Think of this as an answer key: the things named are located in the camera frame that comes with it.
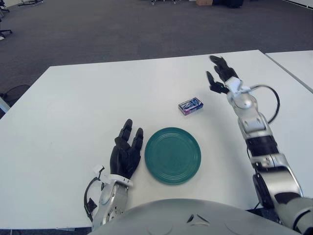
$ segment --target silver robot arm segment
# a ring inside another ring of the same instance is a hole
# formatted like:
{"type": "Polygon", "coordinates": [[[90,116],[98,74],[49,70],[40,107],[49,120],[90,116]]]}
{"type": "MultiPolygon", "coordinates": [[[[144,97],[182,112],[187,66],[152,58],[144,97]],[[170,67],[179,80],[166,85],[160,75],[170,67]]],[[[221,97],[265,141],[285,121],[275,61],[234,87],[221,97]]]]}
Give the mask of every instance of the silver robot arm segment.
{"type": "Polygon", "coordinates": [[[224,87],[217,88],[212,75],[207,72],[210,88],[218,93],[226,93],[228,102],[238,116],[239,128],[251,152],[250,161],[255,169],[253,183],[259,202],[265,208],[274,208],[285,226],[302,234],[311,234],[313,199],[303,197],[285,155],[277,148],[268,121],[258,111],[257,100],[250,94],[256,87],[244,87],[242,80],[237,78],[223,58],[214,57],[211,60],[217,64],[215,70],[224,81],[224,87]]]}

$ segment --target green plate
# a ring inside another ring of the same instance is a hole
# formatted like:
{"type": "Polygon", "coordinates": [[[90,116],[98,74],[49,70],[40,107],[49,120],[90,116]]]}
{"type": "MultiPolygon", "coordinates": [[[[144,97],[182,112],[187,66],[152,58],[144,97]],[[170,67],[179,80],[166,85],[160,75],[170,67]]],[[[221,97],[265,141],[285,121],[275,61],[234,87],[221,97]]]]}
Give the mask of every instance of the green plate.
{"type": "Polygon", "coordinates": [[[178,185],[190,180],[198,171],[201,152],[188,132],[169,127],[154,133],[145,150],[150,173],[159,181],[178,185]]]}

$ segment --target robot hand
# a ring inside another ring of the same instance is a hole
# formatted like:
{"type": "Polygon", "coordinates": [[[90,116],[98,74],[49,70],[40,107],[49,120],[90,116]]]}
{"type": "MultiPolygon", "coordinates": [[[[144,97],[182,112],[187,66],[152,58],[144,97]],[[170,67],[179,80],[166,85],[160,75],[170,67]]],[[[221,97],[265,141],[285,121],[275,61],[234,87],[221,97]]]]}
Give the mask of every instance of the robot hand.
{"type": "Polygon", "coordinates": [[[217,74],[220,76],[220,79],[223,82],[226,82],[231,77],[238,78],[238,75],[236,74],[235,70],[233,68],[228,67],[226,61],[222,57],[220,58],[220,57],[211,55],[210,59],[214,64],[216,64],[216,66],[214,66],[214,69],[217,72],[217,74]]]}
{"type": "Polygon", "coordinates": [[[120,175],[127,179],[130,179],[137,169],[143,141],[143,130],[139,128],[132,146],[127,143],[132,131],[132,124],[131,119],[125,122],[119,136],[114,140],[116,146],[113,148],[110,159],[111,174],[120,175]]]}

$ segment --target black bag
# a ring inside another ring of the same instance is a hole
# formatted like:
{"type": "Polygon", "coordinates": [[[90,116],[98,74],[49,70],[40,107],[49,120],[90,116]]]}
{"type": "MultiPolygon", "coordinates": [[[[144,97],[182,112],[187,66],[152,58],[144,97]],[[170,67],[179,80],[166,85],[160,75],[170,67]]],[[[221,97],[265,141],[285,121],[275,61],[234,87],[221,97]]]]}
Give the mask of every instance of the black bag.
{"type": "Polygon", "coordinates": [[[241,7],[244,3],[244,0],[225,0],[225,5],[231,8],[241,7]]]}

